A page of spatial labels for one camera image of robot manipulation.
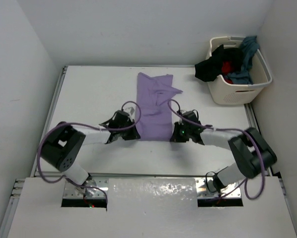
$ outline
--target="white panel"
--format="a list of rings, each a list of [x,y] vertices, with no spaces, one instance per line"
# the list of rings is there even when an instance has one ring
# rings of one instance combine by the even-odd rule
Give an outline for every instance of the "white panel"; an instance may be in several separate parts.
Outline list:
[[[260,129],[278,156],[297,224],[297,0],[276,0],[259,34],[274,81],[253,106]]]
[[[100,66],[68,67],[51,127],[60,121],[97,125],[108,120],[125,101],[136,100],[139,72],[150,76],[173,74],[173,86],[183,90],[174,99],[184,110],[198,110],[201,123],[216,127],[249,127],[244,106],[215,104],[207,84],[194,77],[192,67]],[[204,175],[234,162],[230,151],[214,146],[123,140],[108,145],[83,146],[77,159],[90,173],[155,175]],[[42,169],[56,171],[45,161]]]
[[[272,1],[18,0],[60,66],[198,63],[212,37],[257,34]]]
[[[30,174],[59,71],[16,0],[0,0],[0,223]]]
[[[249,183],[250,193],[260,178]],[[26,179],[9,238],[295,238],[278,178],[243,207],[199,208],[193,179],[110,179],[108,211],[61,207],[64,181]]]

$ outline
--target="white laundry basket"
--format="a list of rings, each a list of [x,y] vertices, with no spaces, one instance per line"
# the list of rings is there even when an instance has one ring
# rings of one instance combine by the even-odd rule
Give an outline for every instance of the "white laundry basket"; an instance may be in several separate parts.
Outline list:
[[[212,56],[212,52],[223,44],[224,48],[239,47],[243,37],[216,37],[210,40],[210,48],[206,59]],[[264,87],[272,82],[272,77],[267,65],[258,50],[252,58],[252,69],[249,71],[253,84],[229,84],[222,75],[213,82],[208,82],[210,93],[215,103],[221,105],[240,105],[250,103]]]

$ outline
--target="white wall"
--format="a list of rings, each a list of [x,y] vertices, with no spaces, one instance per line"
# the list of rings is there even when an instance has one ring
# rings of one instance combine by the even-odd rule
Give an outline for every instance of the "white wall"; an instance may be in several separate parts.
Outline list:
[[[273,0],[18,0],[58,66],[194,64],[211,37],[257,34]]]
[[[0,223],[14,180],[30,174],[59,72],[16,0],[0,0]]]
[[[275,0],[258,39],[274,82],[253,106],[278,155],[297,228],[297,0]]]

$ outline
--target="purple cable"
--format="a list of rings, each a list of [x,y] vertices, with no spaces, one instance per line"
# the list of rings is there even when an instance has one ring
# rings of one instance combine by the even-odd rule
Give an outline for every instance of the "purple cable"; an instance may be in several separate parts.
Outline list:
[[[174,111],[174,109],[172,108],[172,106],[171,106],[171,104],[170,104],[171,102],[176,103],[177,106],[178,106],[178,108],[179,108],[179,110],[180,110],[180,105],[179,105],[179,103],[178,103],[176,100],[174,100],[174,99],[170,99],[170,100],[167,102],[169,109],[170,109],[175,115],[177,115],[179,118],[181,118],[182,120],[184,120],[184,121],[186,121],[186,122],[188,122],[188,123],[190,123],[190,124],[199,126],[199,127],[201,127],[201,128],[204,128],[204,129],[212,129],[212,130],[218,130],[218,131],[227,131],[227,130],[239,131],[239,132],[243,133],[245,136],[247,136],[247,138],[250,140],[250,142],[251,142],[251,144],[253,145],[253,147],[254,147],[254,149],[255,149],[257,155],[258,155],[258,158],[259,158],[260,169],[261,169],[261,176],[262,176],[261,187],[260,187],[260,189],[259,189],[259,192],[258,192],[255,196],[250,197],[250,195],[249,195],[249,193],[248,193],[248,189],[247,189],[248,179],[246,178],[246,179],[243,180],[243,181],[242,181],[242,182],[241,182],[241,183],[240,183],[240,184],[239,184],[233,191],[235,191],[235,190],[236,190],[237,188],[239,188],[243,183],[245,183],[245,184],[244,184],[244,192],[245,192],[246,197],[247,197],[249,200],[255,200],[255,199],[257,199],[258,197],[260,197],[261,194],[262,194],[262,192],[263,192],[263,190],[264,190],[264,186],[265,186],[265,175],[264,175],[264,173],[265,173],[265,168],[264,168],[264,163],[263,163],[263,159],[262,159],[262,155],[261,155],[261,153],[260,153],[260,150],[259,150],[257,144],[255,143],[255,141],[254,141],[254,140],[252,139],[252,137],[249,135],[249,133],[247,133],[247,132],[244,131],[244,130],[238,129],[238,128],[216,128],[216,129],[215,129],[215,128],[213,128],[212,126],[204,126],[204,125],[200,125],[200,124],[198,124],[198,123],[195,123],[195,122],[193,122],[193,121],[191,121],[191,120],[188,120],[188,119],[184,118],[182,115],[180,115],[180,114],[178,114],[176,111]],[[224,197],[228,196],[229,194],[231,194],[233,191],[231,191],[231,192],[225,194],[224,196],[222,196],[222,197],[220,197],[220,198],[215,198],[215,200],[224,198]]]
[[[84,126],[84,127],[87,127],[87,128],[91,128],[91,129],[94,129],[94,130],[108,130],[108,131],[122,131],[122,130],[128,130],[128,129],[131,129],[132,127],[134,127],[141,119],[141,115],[142,115],[142,111],[141,111],[141,108],[139,107],[139,105],[136,103],[136,102],[133,102],[133,101],[127,101],[125,102],[121,109],[123,110],[123,107],[127,104],[127,103],[133,103],[135,104],[138,109],[139,109],[139,118],[134,122],[133,125],[131,126],[127,126],[127,127],[124,127],[124,128],[102,128],[102,129],[99,129],[99,128],[96,128],[94,126],[91,126],[91,125],[87,125],[87,124],[83,124],[83,123],[78,123],[78,122],[66,122],[66,123],[62,123],[62,124],[59,124],[57,126],[55,126],[54,128],[52,128],[50,131],[48,131],[46,133],[46,135],[44,136],[44,138],[41,140],[39,146],[38,146],[38,149],[37,149],[37,170],[38,170],[38,173],[40,175],[40,177],[42,178],[43,181],[47,182],[47,183],[57,183],[59,182],[60,180],[62,180],[65,175],[62,175],[60,178],[56,179],[56,180],[48,180],[46,178],[46,176],[43,174],[42,170],[41,170],[41,165],[40,165],[40,157],[41,157],[41,150],[43,148],[43,145],[46,141],[46,139],[48,138],[48,136],[53,133],[55,130],[61,128],[61,127],[64,127],[64,126],[68,126],[68,125],[80,125],[80,126]],[[95,188],[95,189],[98,189],[99,191],[103,192],[104,195],[105,195],[105,198],[106,198],[106,201],[108,201],[108,198],[107,198],[107,194],[105,191],[99,189],[98,187],[89,187],[89,186],[82,186],[82,185],[78,185],[76,183],[74,183],[73,181],[71,181],[70,179],[67,179],[67,181],[69,181],[71,184],[75,185],[75,186],[79,186],[81,188]]]

